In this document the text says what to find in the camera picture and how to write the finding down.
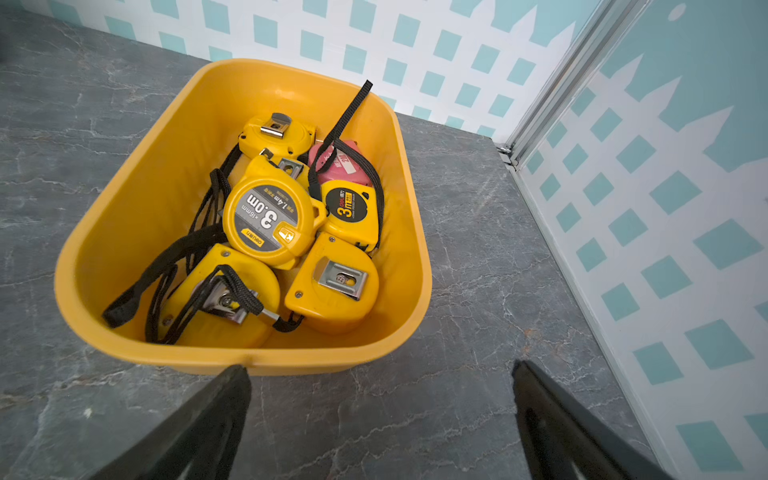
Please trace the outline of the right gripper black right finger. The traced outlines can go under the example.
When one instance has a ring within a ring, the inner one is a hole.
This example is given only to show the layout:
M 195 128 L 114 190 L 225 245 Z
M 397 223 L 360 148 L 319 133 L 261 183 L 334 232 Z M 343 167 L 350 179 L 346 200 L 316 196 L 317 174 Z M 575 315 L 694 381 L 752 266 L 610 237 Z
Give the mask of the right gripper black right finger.
M 516 421 L 533 479 L 668 479 L 537 364 L 511 372 Z

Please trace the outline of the yellow tape measure metal clip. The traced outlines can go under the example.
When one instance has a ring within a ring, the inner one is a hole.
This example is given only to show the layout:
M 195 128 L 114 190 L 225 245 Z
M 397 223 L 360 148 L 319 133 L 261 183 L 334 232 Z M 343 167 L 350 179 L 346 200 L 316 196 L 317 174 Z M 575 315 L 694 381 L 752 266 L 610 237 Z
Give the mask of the yellow tape measure metal clip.
M 362 250 L 326 232 L 318 234 L 284 298 L 286 308 L 311 329 L 341 335 L 372 311 L 379 274 Z

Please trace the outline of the yellow tape measure 3.0m label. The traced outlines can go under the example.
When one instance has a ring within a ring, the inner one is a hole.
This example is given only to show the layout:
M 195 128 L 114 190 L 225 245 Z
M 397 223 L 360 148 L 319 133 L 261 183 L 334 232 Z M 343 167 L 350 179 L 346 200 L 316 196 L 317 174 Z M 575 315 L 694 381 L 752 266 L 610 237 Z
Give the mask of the yellow tape measure 3.0m label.
M 227 198 L 223 231 L 237 251 L 274 269 L 290 270 L 310 250 L 327 218 L 322 201 L 259 155 Z

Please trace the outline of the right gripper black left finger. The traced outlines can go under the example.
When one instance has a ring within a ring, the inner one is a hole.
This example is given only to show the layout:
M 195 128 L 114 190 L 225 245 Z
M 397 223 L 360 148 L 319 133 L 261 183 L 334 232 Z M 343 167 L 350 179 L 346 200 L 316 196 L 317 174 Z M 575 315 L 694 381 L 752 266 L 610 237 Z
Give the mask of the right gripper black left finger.
M 227 479 L 251 402 L 245 367 L 232 365 L 94 479 Z

